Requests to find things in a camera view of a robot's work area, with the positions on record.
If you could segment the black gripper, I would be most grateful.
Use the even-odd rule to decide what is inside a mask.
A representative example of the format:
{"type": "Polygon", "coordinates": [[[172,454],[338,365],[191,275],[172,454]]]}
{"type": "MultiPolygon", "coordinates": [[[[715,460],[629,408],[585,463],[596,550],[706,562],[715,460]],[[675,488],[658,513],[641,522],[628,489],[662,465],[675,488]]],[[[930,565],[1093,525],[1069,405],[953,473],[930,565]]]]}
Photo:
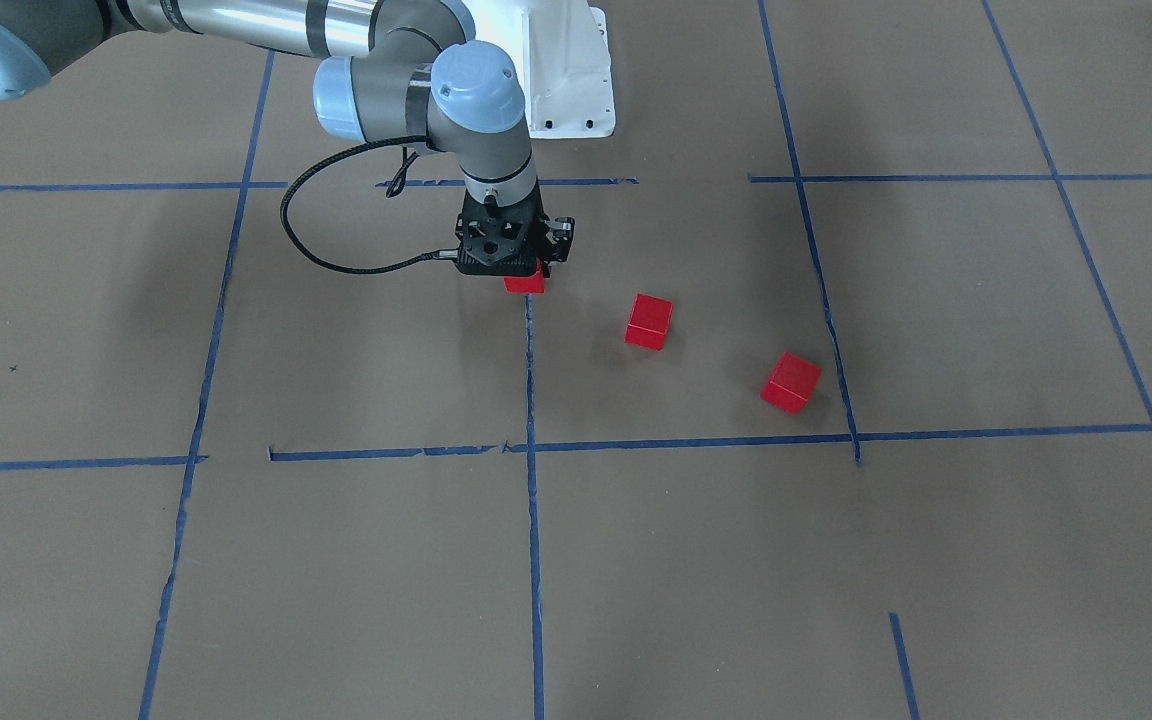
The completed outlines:
{"type": "Polygon", "coordinates": [[[526,276],[570,258],[575,219],[547,218],[538,195],[507,206],[463,196],[453,264],[465,275],[526,276]]]}

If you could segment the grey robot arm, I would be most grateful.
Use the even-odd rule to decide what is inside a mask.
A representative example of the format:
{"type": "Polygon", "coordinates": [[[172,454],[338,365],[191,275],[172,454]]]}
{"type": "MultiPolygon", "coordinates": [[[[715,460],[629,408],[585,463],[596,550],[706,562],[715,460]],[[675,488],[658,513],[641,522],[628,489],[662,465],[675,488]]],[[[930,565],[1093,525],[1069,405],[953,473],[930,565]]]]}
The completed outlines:
{"type": "Polygon", "coordinates": [[[291,200],[317,173],[399,147],[388,196],[420,156],[457,159],[465,185],[457,247],[417,255],[467,275],[550,275],[570,256],[571,218],[545,214],[525,92],[503,47],[476,36],[461,1],[0,1],[0,100],[44,88],[111,38],[132,31],[217,36],[317,60],[314,113],[347,150],[285,190],[279,219],[293,247],[329,272],[369,266],[320,258],[291,227],[291,200]]]}

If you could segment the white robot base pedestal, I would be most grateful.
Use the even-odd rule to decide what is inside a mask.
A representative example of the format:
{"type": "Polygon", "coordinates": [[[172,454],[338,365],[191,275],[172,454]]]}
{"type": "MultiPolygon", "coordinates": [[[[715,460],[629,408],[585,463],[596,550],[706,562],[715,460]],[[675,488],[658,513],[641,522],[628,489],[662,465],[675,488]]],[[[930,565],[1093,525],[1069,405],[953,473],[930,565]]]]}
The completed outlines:
{"type": "Polygon", "coordinates": [[[589,1],[467,1],[476,38],[518,71],[535,141],[607,138],[616,129],[605,13],[589,1]]]}

